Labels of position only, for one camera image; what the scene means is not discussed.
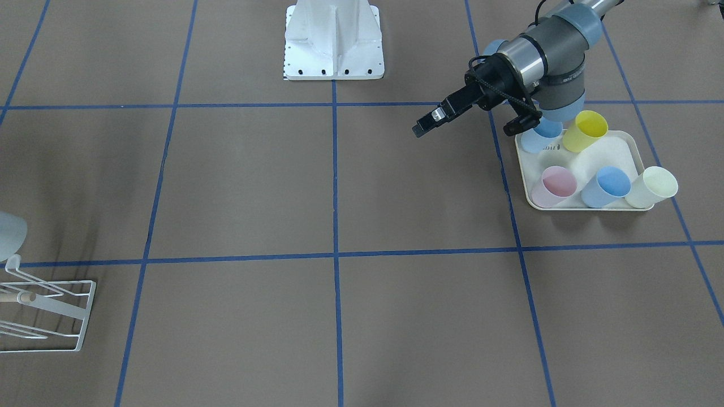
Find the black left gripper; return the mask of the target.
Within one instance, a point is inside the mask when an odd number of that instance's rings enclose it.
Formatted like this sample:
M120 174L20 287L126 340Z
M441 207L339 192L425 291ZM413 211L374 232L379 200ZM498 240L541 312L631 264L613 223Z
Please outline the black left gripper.
M412 127L415 137L423 137L473 106L490 111L504 101L517 113L517 117L504 126L507 136L517 136L541 124L542 113L535 107L532 93L501 54L481 55L469 60L464 82L461 89L440 103L440 109L434 109L416 121Z

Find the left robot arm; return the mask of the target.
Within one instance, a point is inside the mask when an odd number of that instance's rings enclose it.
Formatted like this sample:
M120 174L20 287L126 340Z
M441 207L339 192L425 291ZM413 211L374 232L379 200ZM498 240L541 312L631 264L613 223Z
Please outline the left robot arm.
M494 41L468 61L461 89L413 126L413 134L450 123L473 106L490 111L507 101L516 116L507 136L530 131L544 119L563 123L586 99L586 53L602 38L602 20L618 1L563 1L509 41Z

